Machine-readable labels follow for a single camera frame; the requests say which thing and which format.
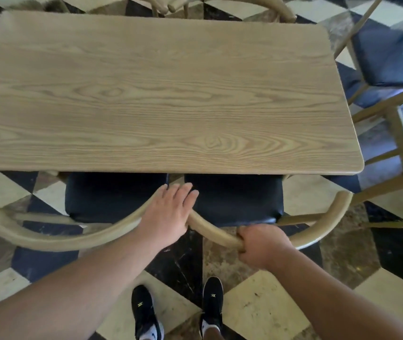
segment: wood grain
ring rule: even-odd
[[[0,170],[355,174],[363,166],[321,26],[0,16]]]

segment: forearm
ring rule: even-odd
[[[403,323],[335,280],[297,250],[270,271],[323,340],[403,340]]]
[[[137,229],[0,302],[0,339],[87,339],[158,253]]]

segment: shoe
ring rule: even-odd
[[[132,313],[135,319],[136,340],[163,340],[164,327],[156,318],[153,298],[144,285],[138,285],[132,291]]]
[[[200,335],[203,338],[203,326],[216,326],[222,330],[222,306],[224,304],[224,288],[219,278],[209,277],[203,288],[202,313],[200,317]]]

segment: person's left hand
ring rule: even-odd
[[[198,197],[198,191],[190,192],[191,188],[191,183],[181,187],[175,183],[169,189],[167,185],[159,187],[143,214],[137,231],[152,236],[159,250],[175,243],[187,231],[187,217]]]

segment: hand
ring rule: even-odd
[[[238,235],[244,239],[244,253],[239,259],[249,266],[270,271],[285,262],[285,254],[295,250],[282,229],[271,224],[239,227]]]
[[[191,188],[191,183],[185,183],[181,188],[178,183],[169,189],[167,185],[159,187],[143,214],[137,231],[153,237],[159,250],[175,243],[187,231],[187,217],[198,197],[198,191],[190,192]]]

